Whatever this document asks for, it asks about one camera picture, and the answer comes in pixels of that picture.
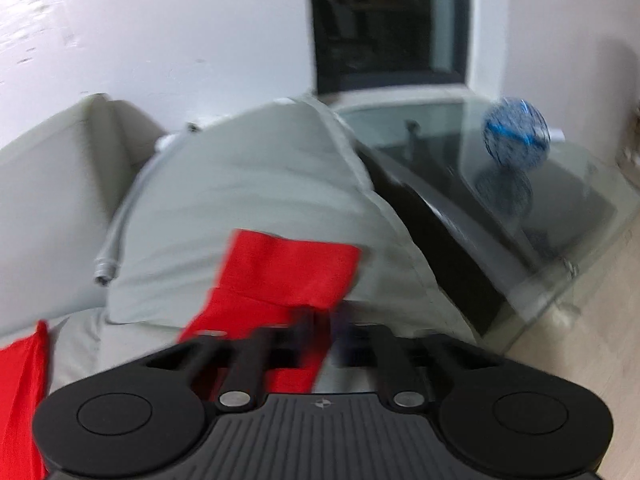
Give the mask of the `grey fabric sofa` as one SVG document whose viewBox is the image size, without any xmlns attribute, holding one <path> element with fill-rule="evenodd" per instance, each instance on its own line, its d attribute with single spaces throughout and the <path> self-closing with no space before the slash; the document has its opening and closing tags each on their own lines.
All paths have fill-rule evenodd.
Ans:
<svg viewBox="0 0 640 480">
<path fill-rule="evenodd" d="M 359 323 L 471 340 L 405 221 L 375 192 L 352 134 L 311 98 L 281 100 L 188 134 L 134 187 L 126 132 L 148 122 L 92 96 L 1 151 L 1 340 L 47 321 L 51 389 L 172 344 L 204 307 L 237 230 L 351 244 Z M 119 267 L 93 278 L 110 225 Z"/>
</svg>

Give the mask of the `blue white patterned ball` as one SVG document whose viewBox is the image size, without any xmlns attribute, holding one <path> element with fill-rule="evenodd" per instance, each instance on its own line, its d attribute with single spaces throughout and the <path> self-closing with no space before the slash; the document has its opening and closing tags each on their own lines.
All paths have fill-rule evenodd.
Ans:
<svg viewBox="0 0 640 480">
<path fill-rule="evenodd" d="M 550 151 L 544 116 L 529 102 L 504 98 L 489 107 L 483 119 L 486 151 L 498 166 L 529 170 L 543 164 Z"/>
</svg>

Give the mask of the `red sweater with duck logo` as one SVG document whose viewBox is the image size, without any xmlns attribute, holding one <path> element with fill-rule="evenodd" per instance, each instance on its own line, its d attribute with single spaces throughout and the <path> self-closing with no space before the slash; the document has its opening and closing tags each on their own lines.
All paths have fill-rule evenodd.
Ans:
<svg viewBox="0 0 640 480">
<path fill-rule="evenodd" d="M 178 336 L 204 330 L 243 339 L 258 327 L 292 325 L 302 307 L 327 316 L 346 296 L 360 258 L 356 246 L 233 233 L 205 306 Z M 50 335 L 46 322 L 1 350 L 1 475 L 41 479 L 46 468 L 32 440 L 32 416 L 47 394 Z"/>
</svg>

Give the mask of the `dark window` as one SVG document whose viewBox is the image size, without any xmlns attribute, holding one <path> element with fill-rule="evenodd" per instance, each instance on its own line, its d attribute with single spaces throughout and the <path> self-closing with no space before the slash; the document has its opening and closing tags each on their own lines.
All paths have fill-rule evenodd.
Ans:
<svg viewBox="0 0 640 480">
<path fill-rule="evenodd" d="M 462 84 L 471 0 L 310 0 L 319 94 Z"/>
</svg>

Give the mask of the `glass side table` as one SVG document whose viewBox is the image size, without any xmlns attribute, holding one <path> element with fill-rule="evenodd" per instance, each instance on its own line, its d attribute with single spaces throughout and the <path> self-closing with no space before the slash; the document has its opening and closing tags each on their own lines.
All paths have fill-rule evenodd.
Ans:
<svg viewBox="0 0 640 480">
<path fill-rule="evenodd" d="M 639 209 L 614 168 L 568 142 L 494 142 L 489 103 L 343 110 L 358 153 L 474 330 L 504 346 L 585 273 Z"/>
</svg>

